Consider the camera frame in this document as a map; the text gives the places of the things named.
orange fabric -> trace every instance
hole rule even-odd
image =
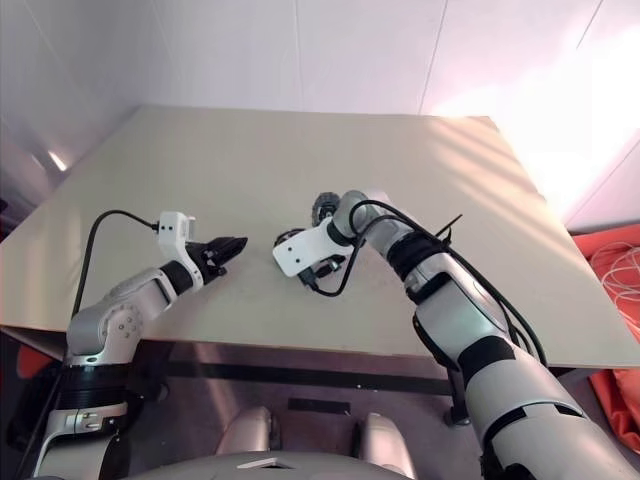
[[[615,242],[640,246],[640,225],[579,235],[574,237],[574,241],[583,255],[590,259],[600,248]],[[625,248],[628,249],[624,245],[617,247],[611,251],[607,249],[596,258],[593,269],[598,278],[609,271]],[[624,272],[618,279],[634,282],[634,279],[625,278]],[[619,300],[618,309],[626,313],[627,326],[640,342],[640,304]],[[622,443],[640,453],[640,369],[605,370],[592,375],[590,380],[613,431]]]
[[[18,350],[17,371],[20,378],[33,378],[40,370],[51,363],[51,358],[26,345]]]

